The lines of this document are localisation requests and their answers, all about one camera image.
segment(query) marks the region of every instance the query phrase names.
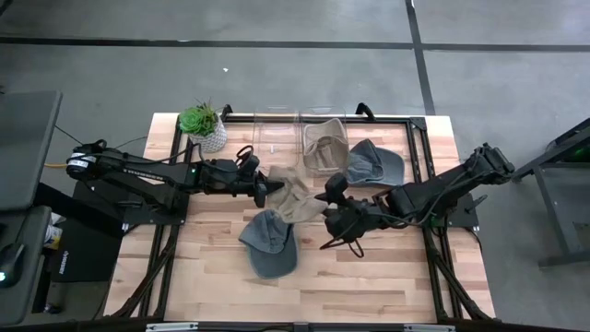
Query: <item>wooden tabletop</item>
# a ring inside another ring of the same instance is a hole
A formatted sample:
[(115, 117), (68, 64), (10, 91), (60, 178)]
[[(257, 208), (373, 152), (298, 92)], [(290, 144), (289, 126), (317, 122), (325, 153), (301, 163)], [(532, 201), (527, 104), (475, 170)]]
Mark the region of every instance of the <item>wooden tabletop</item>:
[[(144, 154), (146, 158), (169, 156), (177, 115), (154, 114)], [(426, 122), (435, 170), (445, 172), (459, 163), (451, 121), (447, 116), (426, 116)], [(285, 129), (285, 124), (273, 125), (278, 130), (272, 131), (271, 125), (271, 133)], [(228, 144), (220, 153), (206, 155), (206, 158), (235, 159), (240, 148), (252, 144), (252, 124), (226, 124), (226, 128)], [(364, 138), (402, 156), (406, 162), (405, 180), (413, 181), (406, 130), (402, 125), (348, 124), (351, 147)], [(181, 147), (185, 146), (184, 142), (186, 137), (183, 137)], [(294, 151), (284, 148), (287, 142), (289, 138), (281, 140), (277, 137), (272, 148), (264, 144), (255, 146), (263, 170), (267, 170), (270, 164), (295, 162)], [(426, 172), (420, 145), (419, 159), (424, 178)], [(304, 181), (313, 192), (323, 191), (325, 178), (305, 177)], [(347, 195), (370, 197), (377, 191), (377, 188), (349, 189)], [(260, 210), (250, 197), (191, 196), (186, 224), (181, 228), (176, 249), (166, 320), (435, 321), (424, 242), (418, 228), (366, 233), (360, 239), (366, 256), (358, 259), (347, 247), (318, 250), (331, 239), (318, 217), (295, 228), (301, 251), (297, 269), (281, 279), (263, 280), (254, 274), (244, 245), (238, 241), (247, 222)], [(119, 309), (145, 276), (154, 229), (148, 225), (140, 226), (124, 237), (105, 314)], [(481, 309), (493, 316), (478, 243), (472, 234), (461, 229), (449, 230), (449, 241), (456, 276)], [(444, 281), (442, 292), (445, 308), (451, 313), (448, 286)], [(155, 291), (151, 310), (157, 296)]]

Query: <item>potted plant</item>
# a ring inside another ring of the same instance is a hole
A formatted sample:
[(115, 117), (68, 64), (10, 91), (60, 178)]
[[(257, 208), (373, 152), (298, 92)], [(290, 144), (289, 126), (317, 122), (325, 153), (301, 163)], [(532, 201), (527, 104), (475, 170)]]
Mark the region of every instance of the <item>potted plant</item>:
[(200, 144), (203, 152), (217, 152), (228, 141), (228, 133), (211, 102), (202, 102), (184, 110), (180, 122), (183, 132), (193, 143)]

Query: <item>clear plastic bin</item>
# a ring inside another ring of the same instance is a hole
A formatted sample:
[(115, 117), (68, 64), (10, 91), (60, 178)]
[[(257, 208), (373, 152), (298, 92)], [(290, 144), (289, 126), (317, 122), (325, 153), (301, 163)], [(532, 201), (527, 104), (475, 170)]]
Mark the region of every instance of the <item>clear plastic bin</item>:
[(301, 155), (299, 113), (290, 106), (269, 106), (254, 113), (254, 154), (260, 169), (268, 174), (270, 166), (297, 167)]
[(309, 107), (299, 114), (302, 160), (307, 174), (328, 176), (348, 167), (346, 112), (335, 106)]

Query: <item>concrete floor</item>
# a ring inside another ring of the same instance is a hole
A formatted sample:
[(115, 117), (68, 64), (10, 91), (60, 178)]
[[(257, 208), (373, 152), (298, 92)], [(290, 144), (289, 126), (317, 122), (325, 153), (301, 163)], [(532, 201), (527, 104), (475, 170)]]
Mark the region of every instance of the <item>concrete floor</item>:
[[(590, 43), (584, 0), (414, 0), (423, 42)], [(0, 32), (44, 37), (211, 41), (412, 42), (403, 0), (17, 0)], [(425, 52), (436, 114), (450, 115), (460, 155), (483, 142), (516, 166), (588, 116), (587, 53)], [(6, 91), (60, 89), (58, 124), (83, 141), (143, 136), (154, 112), (194, 98), (236, 111), (359, 101), (376, 113), (424, 114), (411, 50), (125, 48), (0, 45)], [(69, 156), (56, 132), (49, 162)], [(127, 150), (140, 154), (143, 142)], [(43, 180), (71, 193), (74, 182)], [(497, 316), (507, 322), (587, 329), (590, 266), (541, 271), (559, 253), (533, 179), (480, 187), (481, 241)], [(101, 300), (96, 286), (87, 296)], [(93, 309), (72, 313), (89, 318)]]

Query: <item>succulent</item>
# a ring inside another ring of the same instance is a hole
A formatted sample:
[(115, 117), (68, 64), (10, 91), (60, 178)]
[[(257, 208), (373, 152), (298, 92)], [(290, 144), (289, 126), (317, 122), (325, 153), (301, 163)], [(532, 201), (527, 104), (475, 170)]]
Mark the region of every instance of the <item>succulent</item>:
[(215, 110), (211, 103), (203, 102), (196, 107), (190, 107), (181, 113), (181, 129), (186, 134), (208, 136), (215, 131), (218, 123)]

